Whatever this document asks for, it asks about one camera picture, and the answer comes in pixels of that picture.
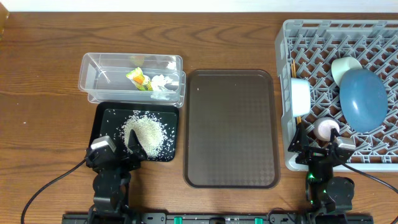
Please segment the large dark blue bowl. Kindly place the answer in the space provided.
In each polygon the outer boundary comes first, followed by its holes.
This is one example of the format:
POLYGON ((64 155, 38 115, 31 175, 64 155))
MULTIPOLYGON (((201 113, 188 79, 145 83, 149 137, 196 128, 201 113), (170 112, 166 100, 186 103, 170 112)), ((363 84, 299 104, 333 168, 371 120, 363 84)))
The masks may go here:
POLYGON ((340 83, 345 120, 359 133, 372 131, 385 120, 388 104, 382 80, 366 69, 348 70, 340 83))

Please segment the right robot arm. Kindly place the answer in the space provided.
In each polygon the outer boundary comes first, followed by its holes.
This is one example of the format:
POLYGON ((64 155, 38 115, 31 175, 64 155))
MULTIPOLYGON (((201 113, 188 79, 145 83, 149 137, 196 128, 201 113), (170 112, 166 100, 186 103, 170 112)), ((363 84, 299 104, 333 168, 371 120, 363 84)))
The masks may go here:
POLYGON ((313 147, 302 123, 296 125, 296 132, 288 147, 296 153, 295 162, 308 167, 305 181, 307 200, 312 208, 305 212, 304 220, 316 223, 323 219, 333 223, 339 218, 345 220, 345 212, 352 209, 354 182, 347 177, 333 174, 333 168, 347 161, 355 151, 354 141, 344 138, 333 128, 326 147, 313 147))

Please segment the white tissue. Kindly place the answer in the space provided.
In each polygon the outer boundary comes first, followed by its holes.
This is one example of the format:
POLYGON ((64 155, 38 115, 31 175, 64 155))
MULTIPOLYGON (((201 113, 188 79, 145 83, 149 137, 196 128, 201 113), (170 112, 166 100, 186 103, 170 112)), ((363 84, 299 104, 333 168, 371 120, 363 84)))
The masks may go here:
POLYGON ((173 80, 170 77, 163 75, 156 75, 151 80, 151 87, 153 91, 168 91, 169 89, 165 86, 171 84, 173 80))

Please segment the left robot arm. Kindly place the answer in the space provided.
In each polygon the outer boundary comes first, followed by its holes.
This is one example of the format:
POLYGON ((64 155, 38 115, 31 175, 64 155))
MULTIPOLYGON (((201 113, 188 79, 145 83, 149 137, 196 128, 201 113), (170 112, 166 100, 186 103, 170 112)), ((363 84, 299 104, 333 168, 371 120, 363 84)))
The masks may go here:
POLYGON ((129 132, 127 149, 118 149, 109 136, 92 141, 86 150, 86 166, 97 175, 89 223, 132 223, 137 218, 128 206, 130 171, 139 169, 145 160, 147 154, 133 130, 129 132))

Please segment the small mint green bowl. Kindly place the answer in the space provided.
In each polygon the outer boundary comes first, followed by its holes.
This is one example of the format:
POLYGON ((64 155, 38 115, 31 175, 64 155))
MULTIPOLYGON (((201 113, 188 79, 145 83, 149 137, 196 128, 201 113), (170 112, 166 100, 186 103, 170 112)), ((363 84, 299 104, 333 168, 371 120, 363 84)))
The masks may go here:
POLYGON ((331 75, 338 87, 341 85, 341 79, 348 70, 362 69, 362 65, 354 57, 344 57, 336 59, 331 64, 331 75))

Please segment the white pink paper cup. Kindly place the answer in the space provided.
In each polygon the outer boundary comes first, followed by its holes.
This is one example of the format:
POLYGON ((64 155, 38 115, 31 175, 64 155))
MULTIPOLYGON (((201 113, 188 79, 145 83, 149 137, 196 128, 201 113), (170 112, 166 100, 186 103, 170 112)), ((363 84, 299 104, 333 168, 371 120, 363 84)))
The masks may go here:
POLYGON ((314 122, 313 133, 317 139, 321 141, 329 141, 332 129, 336 129, 337 132, 340 131, 338 122, 330 117, 322 117, 314 122))

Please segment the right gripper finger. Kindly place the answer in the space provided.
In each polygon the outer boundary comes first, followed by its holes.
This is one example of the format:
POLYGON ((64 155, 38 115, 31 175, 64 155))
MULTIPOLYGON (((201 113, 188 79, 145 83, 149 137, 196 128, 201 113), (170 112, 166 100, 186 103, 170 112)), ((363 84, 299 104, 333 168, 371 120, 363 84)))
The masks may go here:
POLYGON ((337 141, 337 138, 338 138, 339 136, 340 136, 340 134, 339 134, 339 132, 337 131, 337 129, 336 129, 336 128, 332 128, 331 131, 330 131, 330 140, 329 140, 329 143, 330 143, 331 145, 337 146, 336 141, 337 141))
POLYGON ((288 147, 289 152, 307 152, 309 147, 308 136, 303 123, 296 125, 296 132, 288 147))

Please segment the wooden chopstick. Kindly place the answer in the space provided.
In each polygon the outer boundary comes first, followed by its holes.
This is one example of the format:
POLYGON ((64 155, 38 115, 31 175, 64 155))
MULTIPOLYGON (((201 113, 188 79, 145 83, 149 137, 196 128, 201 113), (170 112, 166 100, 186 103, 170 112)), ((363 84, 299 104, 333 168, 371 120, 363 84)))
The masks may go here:
POLYGON ((292 72, 292 78, 297 78, 297 70, 296 70, 296 66, 295 66, 295 60, 292 61, 291 72, 292 72))
POLYGON ((296 122, 297 122, 297 124, 302 122, 301 116, 296 117, 296 122))

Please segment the yellow green snack wrapper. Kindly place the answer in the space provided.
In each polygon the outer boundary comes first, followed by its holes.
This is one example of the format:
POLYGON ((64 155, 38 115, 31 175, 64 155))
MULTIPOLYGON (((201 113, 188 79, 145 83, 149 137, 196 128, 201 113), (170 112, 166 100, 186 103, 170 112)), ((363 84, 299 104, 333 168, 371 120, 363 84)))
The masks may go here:
POLYGON ((148 76, 143 74, 140 67, 126 74, 126 77, 132 81, 136 88, 140 91, 152 91, 151 80, 148 76))

